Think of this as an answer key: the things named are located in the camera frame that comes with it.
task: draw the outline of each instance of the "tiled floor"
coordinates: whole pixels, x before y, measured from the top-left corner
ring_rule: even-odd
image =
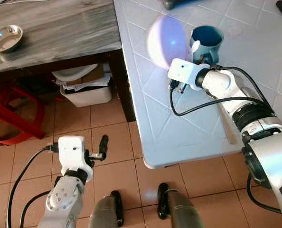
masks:
[[[30,118],[33,109],[32,105],[27,105],[21,115]],[[142,160],[137,124],[125,121],[118,99],[83,108],[76,108],[68,101],[55,104],[50,100],[46,110],[43,129],[47,137],[0,147],[0,228],[5,227],[10,188],[22,167],[36,150],[65,134],[84,136],[86,147],[93,152],[98,151],[102,135],[109,136],[107,159],[96,162],[94,178],[86,184],[84,208],[77,228],[87,227],[95,203],[112,190],[119,190],[122,195],[124,227],[170,228],[170,219],[159,220],[156,213],[156,193],[161,182],[167,182],[190,198],[206,228],[282,228],[281,215],[261,209],[249,200],[245,190],[248,171],[241,154],[149,170]],[[20,214],[27,201],[51,189],[60,171],[57,154],[44,153],[34,160],[15,194],[14,228],[19,227]],[[253,192],[260,201],[277,206],[270,190],[255,186]],[[45,197],[42,197],[30,206],[26,227],[39,223],[44,202]]]

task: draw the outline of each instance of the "metal bowl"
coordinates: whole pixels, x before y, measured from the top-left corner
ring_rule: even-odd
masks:
[[[23,30],[17,25],[0,28],[0,52],[12,50],[22,39]]]

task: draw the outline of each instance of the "black cable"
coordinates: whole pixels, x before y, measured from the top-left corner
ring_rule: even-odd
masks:
[[[175,110],[175,107],[174,107],[174,103],[173,103],[173,91],[174,91],[173,88],[170,89],[170,91],[169,91],[169,101],[170,101],[170,107],[173,110],[173,113],[175,115],[177,115],[177,116],[183,116],[183,115],[189,114],[189,113],[191,113],[193,111],[196,111],[196,110],[198,110],[200,108],[204,108],[204,107],[207,107],[209,105],[214,105],[214,104],[225,102],[225,101],[246,100],[246,101],[253,101],[253,102],[256,102],[256,103],[264,105],[264,103],[262,101],[260,101],[258,99],[255,99],[255,98],[236,96],[236,97],[227,97],[227,98],[223,98],[223,99],[218,99],[218,100],[210,101],[210,102],[198,105],[196,107],[193,107],[191,109],[188,109],[185,112],[177,113],[176,110]]]
[[[22,212],[22,215],[21,215],[21,220],[20,220],[20,225],[19,225],[20,228],[24,228],[24,219],[25,219],[25,215],[26,215],[28,207],[33,203],[33,201],[35,201],[36,199],[38,199],[42,196],[47,195],[48,193],[50,193],[50,190],[42,192],[42,193],[34,196],[31,200],[28,201],[28,203],[25,205],[23,212]]]
[[[245,72],[243,69],[238,68],[238,67],[234,67],[234,66],[230,66],[230,67],[218,67],[218,70],[236,70],[239,71],[240,73],[242,73],[253,85],[253,87],[255,88],[256,92],[258,93],[258,95],[261,97],[261,99],[263,100],[263,102],[271,109],[272,107],[270,106],[269,102],[267,101],[267,99],[265,98],[265,96],[263,95],[263,93],[261,92],[260,88],[258,87],[258,85],[256,84],[256,82],[252,79],[252,77]]]
[[[19,181],[22,179],[24,173],[26,172],[27,168],[30,166],[30,164],[32,163],[32,161],[43,151],[46,150],[50,150],[50,147],[44,147],[41,150],[39,150],[38,152],[36,152],[28,161],[27,165],[25,166],[25,168],[23,169],[23,171],[21,172],[21,174],[19,175],[19,177],[17,178],[16,182],[13,185],[13,188],[11,190],[10,196],[9,196],[9,201],[8,201],[8,208],[7,208],[7,228],[11,228],[11,208],[12,208],[12,201],[13,201],[13,196],[14,196],[14,192],[17,188],[17,185],[19,184]]]
[[[265,204],[262,204],[254,198],[254,196],[252,195],[252,192],[251,192],[251,178],[252,178],[252,176],[249,173],[249,175],[247,177],[247,181],[246,181],[246,190],[247,190],[247,194],[249,195],[249,197],[253,201],[253,203],[255,203],[257,206],[259,206],[263,209],[270,210],[270,211],[276,212],[278,214],[281,214],[282,213],[281,210],[274,208],[274,207],[271,207],[271,206],[268,206],[268,205],[265,205]]]

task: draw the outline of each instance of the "cable connector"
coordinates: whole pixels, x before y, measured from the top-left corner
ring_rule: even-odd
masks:
[[[174,89],[176,89],[178,86],[179,86],[179,81],[176,81],[176,80],[174,80],[174,79],[171,79],[170,80],[170,82],[169,82],[169,87],[168,87],[168,89],[169,90],[174,90]]]
[[[57,142],[49,143],[46,146],[46,150],[53,153],[59,153],[59,143]]]
[[[217,64],[212,64],[210,69],[211,70],[221,70],[222,66]]]

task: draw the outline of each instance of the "wooden stick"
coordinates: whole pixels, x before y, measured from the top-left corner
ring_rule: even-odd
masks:
[[[220,117],[221,117],[223,128],[226,132],[227,140],[231,145],[235,145],[235,144],[237,144],[237,138],[234,135],[234,133],[233,133],[231,127],[230,127],[229,122],[227,121],[226,114],[224,113],[225,110],[224,110],[224,108],[221,104],[218,103],[217,106],[218,106],[218,109],[219,109],[219,112],[220,112]]]

